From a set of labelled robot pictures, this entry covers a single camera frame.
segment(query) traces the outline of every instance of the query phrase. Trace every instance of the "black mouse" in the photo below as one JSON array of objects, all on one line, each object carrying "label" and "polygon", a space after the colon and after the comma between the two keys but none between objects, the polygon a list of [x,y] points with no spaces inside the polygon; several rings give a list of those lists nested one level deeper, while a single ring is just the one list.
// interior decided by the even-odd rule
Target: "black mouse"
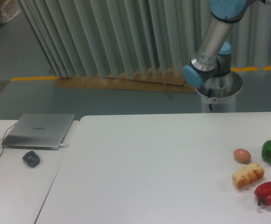
[{"label": "black mouse", "polygon": [[29,151],[22,159],[32,168],[40,163],[40,158],[34,151]]}]

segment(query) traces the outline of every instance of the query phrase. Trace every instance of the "bread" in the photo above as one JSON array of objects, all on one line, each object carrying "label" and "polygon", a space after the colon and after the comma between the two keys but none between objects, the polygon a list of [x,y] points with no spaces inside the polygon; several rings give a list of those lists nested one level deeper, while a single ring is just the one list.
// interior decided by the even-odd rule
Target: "bread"
[{"label": "bread", "polygon": [[258,163],[250,163],[234,172],[232,180],[237,188],[242,188],[243,186],[247,186],[256,180],[259,180],[263,175],[264,169]]}]

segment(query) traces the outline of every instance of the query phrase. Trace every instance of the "laptop lid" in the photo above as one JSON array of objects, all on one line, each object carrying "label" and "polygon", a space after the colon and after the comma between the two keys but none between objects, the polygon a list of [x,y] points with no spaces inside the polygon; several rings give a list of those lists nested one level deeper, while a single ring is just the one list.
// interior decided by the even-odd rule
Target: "laptop lid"
[{"label": "laptop lid", "polygon": [[7,148],[59,149],[75,114],[23,114],[2,142]]}]

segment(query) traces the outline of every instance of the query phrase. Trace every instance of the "blue joint cap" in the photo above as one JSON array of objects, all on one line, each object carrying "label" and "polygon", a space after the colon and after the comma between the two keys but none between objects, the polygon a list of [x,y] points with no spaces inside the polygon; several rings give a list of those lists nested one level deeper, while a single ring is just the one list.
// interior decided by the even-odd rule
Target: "blue joint cap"
[{"label": "blue joint cap", "polygon": [[182,74],[184,79],[194,87],[200,87],[204,84],[201,76],[189,65],[184,66]]},{"label": "blue joint cap", "polygon": [[247,0],[209,0],[211,12],[220,19],[236,17],[246,7]]},{"label": "blue joint cap", "polygon": [[220,55],[230,55],[231,53],[232,53],[231,44],[229,44],[228,42],[224,42],[219,54]]}]

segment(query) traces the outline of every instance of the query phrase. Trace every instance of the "egg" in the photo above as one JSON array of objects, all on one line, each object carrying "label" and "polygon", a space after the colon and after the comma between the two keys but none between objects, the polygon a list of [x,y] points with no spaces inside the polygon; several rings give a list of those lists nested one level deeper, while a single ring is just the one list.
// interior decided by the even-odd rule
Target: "egg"
[{"label": "egg", "polygon": [[249,162],[251,159],[251,154],[243,148],[234,150],[233,155],[239,162]]}]

